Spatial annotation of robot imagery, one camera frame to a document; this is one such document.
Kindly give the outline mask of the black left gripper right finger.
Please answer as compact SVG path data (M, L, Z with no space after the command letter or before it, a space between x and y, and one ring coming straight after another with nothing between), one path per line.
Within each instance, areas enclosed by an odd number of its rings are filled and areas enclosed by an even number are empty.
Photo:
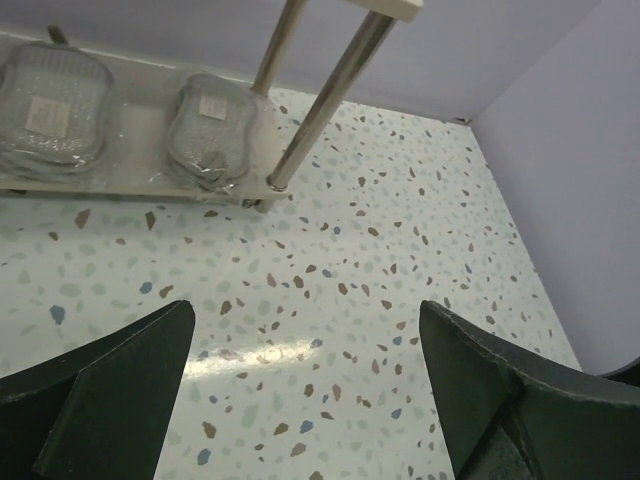
M637 361L589 375L435 301L419 334L455 478L638 478Z

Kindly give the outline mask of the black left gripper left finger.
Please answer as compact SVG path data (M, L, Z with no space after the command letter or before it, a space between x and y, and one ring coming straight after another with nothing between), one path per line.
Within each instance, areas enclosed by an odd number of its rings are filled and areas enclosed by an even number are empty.
M153 478L194 328L174 301L2 378L2 478Z

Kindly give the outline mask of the silver sponge pack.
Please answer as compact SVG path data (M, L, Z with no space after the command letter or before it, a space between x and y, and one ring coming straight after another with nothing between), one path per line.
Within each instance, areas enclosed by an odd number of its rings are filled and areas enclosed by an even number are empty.
M106 162L115 79L96 57L1 40L1 174L65 182Z
M266 98L236 82L205 72L185 77L165 137L168 175L200 193L243 190L269 110Z

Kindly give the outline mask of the beige two-tier wooden shelf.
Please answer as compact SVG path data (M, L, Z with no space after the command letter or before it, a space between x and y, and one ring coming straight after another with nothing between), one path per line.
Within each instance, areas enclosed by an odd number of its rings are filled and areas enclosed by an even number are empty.
M267 211L344 95L419 1L367 1L366 17L287 146L270 88L304 12L287 2L252 82L208 67L156 61L1 32L1 186L64 194L194 199Z

